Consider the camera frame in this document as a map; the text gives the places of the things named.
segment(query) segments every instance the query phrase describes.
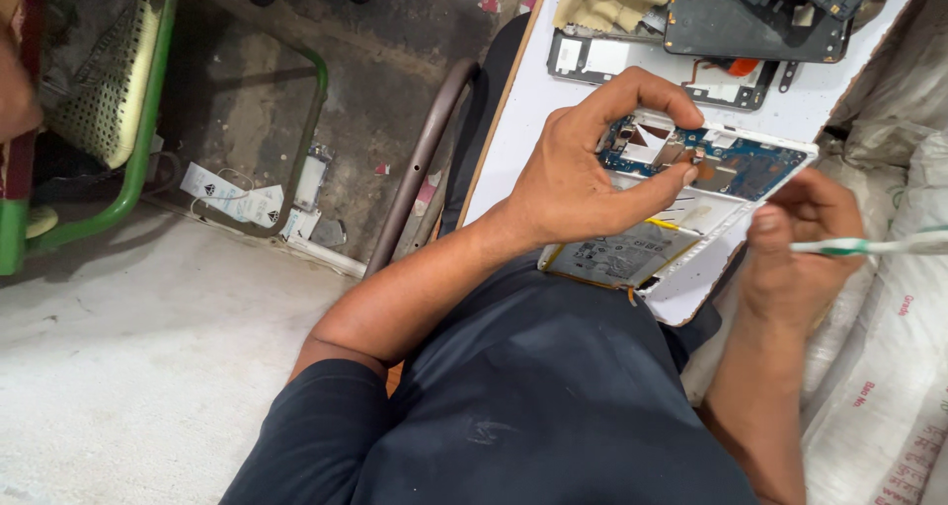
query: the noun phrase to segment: finger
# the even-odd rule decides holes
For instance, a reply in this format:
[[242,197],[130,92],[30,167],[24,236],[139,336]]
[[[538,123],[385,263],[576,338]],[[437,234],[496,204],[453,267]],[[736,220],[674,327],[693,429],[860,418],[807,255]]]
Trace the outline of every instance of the finger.
[[667,113],[675,124],[697,129],[705,116],[674,83],[638,67],[627,68],[597,88],[563,117],[583,140],[599,140],[616,120],[632,114],[639,105]]
[[698,168],[688,162],[679,162],[668,170],[648,178],[626,190],[610,193],[603,204],[614,215],[622,230],[668,209],[675,197],[698,176]]
[[[770,201],[784,207],[809,205],[829,236],[864,236],[856,197],[845,186],[812,168],[801,170]],[[807,211],[812,217],[811,209]]]
[[751,228],[747,231],[747,242],[756,270],[768,272],[790,266],[790,243],[793,242],[790,216],[781,207],[771,203],[757,209],[753,213]]

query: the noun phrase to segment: circuit board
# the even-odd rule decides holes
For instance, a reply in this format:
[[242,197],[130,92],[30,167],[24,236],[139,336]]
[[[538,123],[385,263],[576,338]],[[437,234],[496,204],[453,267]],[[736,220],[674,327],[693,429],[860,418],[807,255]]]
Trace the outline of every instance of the circuit board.
[[703,140],[707,129],[676,127],[651,162],[625,159],[622,155],[626,144],[635,144],[633,137],[639,128],[634,116],[612,124],[600,146],[599,161],[603,167],[648,178],[675,162],[691,159],[699,170],[698,178],[691,184],[693,188],[757,201],[807,158],[802,151],[741,138],[736,138],[729,148],[713,148]]

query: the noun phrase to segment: perforated metal panel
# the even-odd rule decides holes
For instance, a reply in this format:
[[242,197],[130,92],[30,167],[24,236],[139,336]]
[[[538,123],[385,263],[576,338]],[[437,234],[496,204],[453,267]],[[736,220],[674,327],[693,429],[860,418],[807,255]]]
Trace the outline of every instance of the perforated metal panel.
[[69,144],[110,168],[125,164],[135,148],[163,7],[164,0],[136,0],[117,24],[115,39],[90,61],[94,66],[83,67],[94,75],[89,84],[47,118]]

